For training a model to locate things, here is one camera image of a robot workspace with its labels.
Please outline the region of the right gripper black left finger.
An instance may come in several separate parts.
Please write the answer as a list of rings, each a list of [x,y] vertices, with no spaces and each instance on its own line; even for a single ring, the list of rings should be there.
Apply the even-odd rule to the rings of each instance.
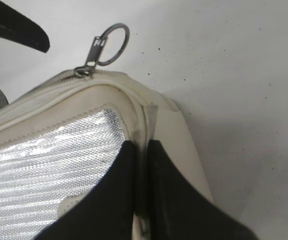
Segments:
[[[41,240],[130,240],[137,150],[124,141],[112,166],[76,206],[39,234]]]

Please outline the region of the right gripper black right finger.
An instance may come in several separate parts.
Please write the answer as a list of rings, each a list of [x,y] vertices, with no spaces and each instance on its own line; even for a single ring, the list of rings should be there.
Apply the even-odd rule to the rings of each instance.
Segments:
[[[256,240],[257,236],[199,193],[162,143],[147,149],[148,210],[154,240]]]

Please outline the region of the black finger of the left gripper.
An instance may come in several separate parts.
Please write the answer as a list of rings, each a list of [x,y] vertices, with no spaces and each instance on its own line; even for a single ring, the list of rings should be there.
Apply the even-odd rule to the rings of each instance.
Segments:
[[[0,1],[0,38],[46,53],[50,40],[31,19]]]

